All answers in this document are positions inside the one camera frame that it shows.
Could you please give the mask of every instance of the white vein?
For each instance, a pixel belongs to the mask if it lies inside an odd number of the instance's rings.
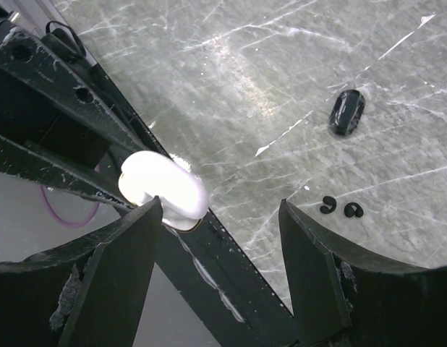
[[[217,162],[217,163],[204,163],[201,164],[201,167],[203,166],[219,166],[219,165],[230,165],[230,164],[235,164],[236,161],[221,161],[221,162]]]
[[[289,195],[286,199],[289,200],[291,199],[295,194],[297,194],[299,192],[299,190],[301,190],[307,183],[310,182],[310,180],[312,179],[312,177],[310,177],[309,179],[303,181],[301,183],[301,181],[297,182],[297,186],[299,187],[296,191],[294,191],[291,195]],[[270,223],[270,221],[272,220],[273,216],[278,212],[278,207],[270,214],[270,216],[264,221],[264,223],[259,227],[259,229],[254,233],[254,235],[252,235],[252,238],[246,242],[246,244],[243,247],[244,251],[250,250],[249,247],[251,247],[256,241],[262,240],[259,239],[261,231],[264,229],[264,227]]]
[[[220,0],[218,2],[218,4],[212,9],[212,11],[209,12],[209,14],[204,18],[204,20],[202,21],[203,23],[209,19],[209,17],[217,10],[217,8],[222,5],[222,3],[224,2],[224,0]]]
[[[420,26],[417,28],[417,30],[420,29],[423,25],[427,24],[427,23],[428,23],[432,18],[434,18],[434,17],[435,17],[435,14],[432,14],[432,15],[430,15],[430,16],[426,16],[426,17],[421,17],[421,24],[420,24]],[[378,60],[381,60],[382,58],[384,58],[385,56],[387,56],[390,52],[392,52],[395,48],[397,48],[398,46],[400,46],[400,45],[401,45],[407,38],[409,38],[410,36],[412,36],[412,35],[415,33],[415,31],[412,31],[411,33],[405,35],[403,38],[401,38],[399,41],[397,41],[397,43],[396,43],[394,46],[390,47],[390,48],[388,49],[387,52],[385,52],[382,56],[380,56],[380,57],[378,58]]]
[[[66,1],[61,1],[59,3],[54,4],[55,7],[60,11],[60,12],[64,12],[67,11],[73,2],[77,2],[78,0],[66,0]]]
[[[101,58],[106,59],[106,58],[109,58],[110,56],[116,56],[117,54],[121,54],[121,56],[125,56],[128,54],[133,54],[133,53],[137,52],[137,49],[138,49],[137,45],[132,45],[129,47],[122,47],[120,49],[117,49],[115,51],[111,51],[109,53],[102,55]]]
[[[270,34],[269,36],[265,36],[264,38],[261,38],[260,40],[257,40],[257,41],[254,41],[252,43],[249,43],[246,46],[242,46],[240,49],[245,49],[245,48],[248,48],[250,46],[257,45],[258,43],[261,43],[261,42],[263,42],[265,40],[268,40],[269,38],[272,38],[273,36],[277,36],[277,35],[279,35],[279,34],[278,33]]]
[[[121,6],[121,7],[119,7],[118,11],[124,11],[125,9],[128,9],[129,7],[132,7],[132,6],[135,6],[135,3]]]
[[[308,116],[310,116],[313,113],[313,111],[310,111],[308,114],[306,114],[303,118],[301,118],[299,121],[297,121],[296,123],[294,123],[293,125],[291,125],[288,130],[286,130],[283,134],[281,134],[280,136],[278,136],[274,141],[270,142],[268,145],[261,147],[257,150],[257,152],[255,153],[255,157],[258,157],[260,154],[262,154],[262,152],[266,151],[268,148],[270,148],[271,145],[273,145],[274,143],[276,143],[279,139],[281,139],[284,135],[288,134],[291,130],[293,130],[295,128],[296,125],[300,124],[302,121],[304,121]]]
[[[381,183],[378,183],[378,184],[373,184],[372,186],[368,186],[368,187],[365,187],[365,188],[355,189],[355,190],[353,190],[351,192],[347,192],[347,193],[338,195],[338,196],[336,196],[336,199],[338,199],[340,197],[346,197],[348,195],[355,194],[355,193],[366,192],[367,190],[370,190],[370,189],[373,189],[373,188],[376,188],[376,187],[380,187],[380,186],[383,186],[385,184],[390,184],[390,183],[399,182],[399,181],[405,181],[407,179],[413,179],[413,178],[416,178],[416,177],[420,177],[420,176],[424,176],[424,175],[428,175],[428,174],[433,174],[433,173],[436,173],[436,172],[439,172],[439,171],[444,171],[444,170],[447,170],[447,166],[442,166],[440,168],[435,168],[433,170],[427,170],[427,171],[424,171],[424,172],[416,173],[415,175],[407,175],[407,176],[403,176],[403,177],[398,177],[396,179],[389,179],[388,181],[384,181],[384,182],[381,182]],[[322,203],[322,202],[319,201],[319,202],[314,202],[314,203],[311,203],[311,204],[305,204],[305,205],[301,205],[301,207],[315,206],[315,205],[318,205],[320,203]]]
[[[435,249],[435,251],[427,258],[427,260],[424,262],[424,266],[440,251],[440,249],[443,247],[445,242],[447,241],[447,232],[446,235],[443,237],[442,242],[439,244],[439,247]]]
[[[307,2],[306,4],[303,4],[301,7],[298,7],[298,8],[297,8],[297,11],[299,11],[300,9],[303,9],[304,7],[310,6],[310,5],[314,4],[314,3],[317,2],[317,1],[318,1],[318,0],[313,0],[313,1],[311,1],[311,2]],[[282,7],[280,7],[278,10],[280,11],[280,10],[282,10],[282,9],[285,9],[285,8],[290,7],[291,5],[294,5],[294,4],[298,3],[298,2],[299,2],[299,0],[293,0],[293,1],[290,1],[288,4],[286,4],[286,5],[282,6]]]
[[[92,33],[94,31],[98,31],[98,30],[109,30],[109,32],[115,36],[117,35],[117,28],[118,27],[128,27],[129,25],[127,23],[125,24],[112,24],[111,21],[115,18],[118,17],[117,14],[115,14],[112,18],[108,18],[103,12],[100,12],[100,17],[102,18],[102,21],[95,24],[94,26],[90,27],[89,29],[82,31],[81,33],[79,33],[79,35],[84,35],[87,33]]]
[[[329,41],[332,41],[334,43],[340,43],[341,45],[346,46],[348,51],[352,51],[352,48],[349,46],[349,44],[346,41],[344,41],[344,40],[342,40],[340,38],[334,38],[333,36],[322,35],[320,33],[316,33],[316,32],[310,31],[310,30],[302,29],[302,28],[294,28],[294,29],[297,32],[299,32],[299,33],[304,33],[304,34],[307,34],[307,35],[317,36],[319,38],[323,38],[325,40],[329,40]]]
[[[236,141],[235,143],[231,144],[230,146],[227,146],[227,147],[222,148],[221,150],[218,150],[217,152],[215,152],[214,154],[212,154],[209,158],[212,158],[212,157],[215,156],[215,155],[218,155],[218,154],[220,154],[220,153],[222,153],[222,152],[225,152],[225,151],[228,150],[229,148],[234,147],[234,146],[236,146],[236,145],[239,145],[239,144],[241,144],[241,143],[243,143],[242,140]]]
[[[404,212],[406,212],[406,213],[408,213],[410,215],[415,215],[415,216],[417,216],[418,218],[421,218],[421,219],[429,220],[431,222],[442,224],[443,226],[447,226],[447,222],[444,222],[443,220],[438,220],[438,219],[435,219],[435,218],[431,218],[431,217],[429,217],[427,215],[422,215],[421,213],[415,213],[415,212],[412,212],[412,211],[409,211],[409,210],[405,210],[404,208],[397,207],[397,206],[389,206],[389,207],[390,208],[394,208],[396,210],[404,211]]]
[[[246,29],[246,28],[249,28],[249,27],[252,27],[252,28],[258,28],[258,29],[265,29],[264,27],[269,26],[269,25],[276,24],[279,20],[282,20],[283,18],[285,18],[285,17],[287,17],[287,16],[290,16],[290,15],[293,14],[293,13],[298,12],[299,10],[303,9],[304,7],[307,7],[307,6],[311,5],[311,4],[314,4],[314,3],[317,2],[317,1],[318,1],[318,0],[313,0],[313,1],[309,2],[309,3],[307,3],[307,4],[303,4],[302,6],[297,7],[296,9],[293,9],[293,10],[290,11],[290,12],[281,14],[281,15],[279,15],[279,16],[273,18],[272,20],[268,20],[267,22],[264,22],[264,23],[259,24],[259,25],[254,25],[253,23],[250,23],[250,24],[242,25],[241,27],[236,27],[236,28],[234,28],[234,29],[231,29],[231,30],[227,31],[226,33],[222,33],[222,34],[217,35],[217,36],[215,36],[215,37],[213,37],[213,38],[210,38],[210,39],[208,39],[208,40],[205,40],[205,41],[203,41],[202,43],[198,43],[197,45],[194,45],[194,46],[186,46],[186,47],[184,47],[184,51],[189,51],[189,50],[191,50],[191,49],[195,49],[195,48],[203,47],[203,46],[205,46],[205,45],[208,45],[209,43],[215,42],[216,40],[225,38],[226,36],[229,36],[229,35],[231,35],[231,34],[237,32],[237,31],[240,31],[240,30],[243,30],[243,29]]]

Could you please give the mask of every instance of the black plastic part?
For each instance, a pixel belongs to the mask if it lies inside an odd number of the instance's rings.
[[[339,94],[330,115],[330,128],[335,134],[351,134],[362,117],[365,97],[358,90],[345,90]]]
[[[69,38],[69,36],[67,35],[67,32],[62,30],[60,27],[51,31],[52,25],[65,27],[71,33],[72,37]],[[47,24],[45,26],[45,34],[49,34],[49,33],[52,33],[53,35],[55,35],[55,37],[57,37],[58,39],[63,41],[67,46],[73,47],[73,49],[79,55],[83,56],[84,58],[87,56],[87,51],[85,50],[83,42],[79,39],[79,36],[77,36],[75,31],[69,25],[64,24],[58,20],[51,20],[50,22],[47,22]]]
[[[356,202],[350,202],[349,204],[344,206],[344,215],[347,218],[352,218],[354,216],[357,218],[361,218],[363,217],[363,214],[364,213],[362,207]]]
[[[371,252],[321,226],[286,200],[280,206],[280,232],[282,238],[291,240],[282,247],[285,261],[289,261],[286,272],[301,347],[310,347],[303,335],[309,317],[299,305],[304,301],[299,297],[310,292],[311,278],[306,280],[304,270],[310,258],[296,262],[291,257],[296,257],[298,249],[317,246],[333,257],[352,322],[352,327],[319,346],[447,346],[447,266],[428,270]],[[323,278],[331,274],[329,268],[323,271],[312,275]],[[312,318],[321,317],[315,313]],[[330,321],[329,316],[323,317],[324,336]]]
[[[309,235],[293,232],[297,221],[286,201],[279,211],[281,246],[300,346],[313,346],[351,326],[331,252]]]
[[[45,96],[2,70],[0,135],[20,145],[26,141],[38,143],[88,168],[95,168],[110,145],[48,102]]]
[[[334,212],[336,210],[336,199],[334,197],[323,197],[323,203],[325,205],[331,206],[331,207],[326,207],[326,206],[321,206],[320,207],[320,212],[323,213],[324,215],[328,215],[332,212]]]
[[[66,42],[53,33],[46,34],[41,38],[41,41],[63,61],[72,63],[83,59],[76,47],[68,46]]]
[[[37,145],[24,147],[0,135],[0,173],[46,187],[116,206],[124,211],[132,204],[124,199],[116,181],[93,170],[77,167]]]
[[[131,346],[161,220],[156,198],[68,244],[0,263],[0,347]]]
[[[14,58],[16,50],[29,51],[31,58]],[[44,95],[70,118],[110,143],[131,151],[146,149],[66,63],[38,38],[7,21],[0,25],[0,69]],[[88,92],[84,98],[77,94],[81,88]]]

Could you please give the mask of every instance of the black metal bracket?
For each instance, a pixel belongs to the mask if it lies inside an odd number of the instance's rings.
[[[132,206],[96,164],[113,146],[169,155],[99,65],[81,69],[0,21],[0,173],[125,215]],[[162,230],[157,263],[223,347],[296,340],[289,310],[212,211],[193,233]]]
[[[300,347],[447,346],[447,267],[428,270],[371,252],[286,200],[279,220]],[[352,326],[344,324],[344,305]]]
[[[68,244],[0,263],[0,346],[131,346],[161,220],[155,198]]]

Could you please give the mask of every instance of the black frame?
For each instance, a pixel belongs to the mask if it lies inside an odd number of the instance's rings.
[[[120,126],[124,134],[122,140],[113,140],[113,134],[119,133],[119,121],[113,118],[108,107],[94,110],[91,103],[77,105],[77,117],[71,109],[74,106],[67,100],[59,107],[66,115],[82,122],[105,140],[119,145],[123,151],[148,148],[169,156],[100,65],[94,66],[90,73],[97,77],[94,80],[103,80],[103,84],[87,85],[78,76],[68,73],[68,64],[52,54],[38,39],[9,22],[2,23],[0,29],[2,40],[11,30],[17,30],[19,35],[14,37],[14,45],[21,41],[25,46],[38,47],[36,51],[41,57],[38,63],[43,65],[26,69],[26,61],[12,58],[12,49],[7,47],[7,42],[0,46],[1,71],[31,86],[52,103],[59,103],[60,100],[51,97],[55,93],[54,90],[48,90],[51,85],[35,83],[38,72],[50,80],[62,78],[69,85],[83,84],[93,95],[97,95],[94,88],[108,93],[127,119],[125,126]],[[54,69],[55,64],[58,64],[58,69]],[[106,104],[101,99],[96,102],[101,106]],[[98,112],[98,119],[111,119],[111,126],[101,131],[97,129],[97,124],[81,117],[83,114],[93,116],[93,112]],[[49,164],[52,167],[42,176],[39,171],[44,166],[48,168]],[[103,180],[89,168],[80,167],[36,144],[30,143],[23,147],[0,136],[0,172],[110,203],[121,214],[132,209],[114,182]],[[66,174],[65,180],[61,180],[61,173]],[[190,234],[173,234],[163,227],[159,247],[158,265],[223,347],[281,347],[291,345],[297,339],[291,313],[211,210],[197,230]],[[203,269],[212,280],[203,275]]]
[[[155,198],[67,244],[0,262],[0,346],[132,345],[162,212]]]
[[[371,252],[286,200],[278,218],[299,347],[447,346],[447,266]]]

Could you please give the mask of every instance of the marble table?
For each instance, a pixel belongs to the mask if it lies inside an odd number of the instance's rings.
[[[447,0],[54,3],[288,306],[283,198],[375,252],[447,264]],[[351,87],[367,106],[337,137]]]

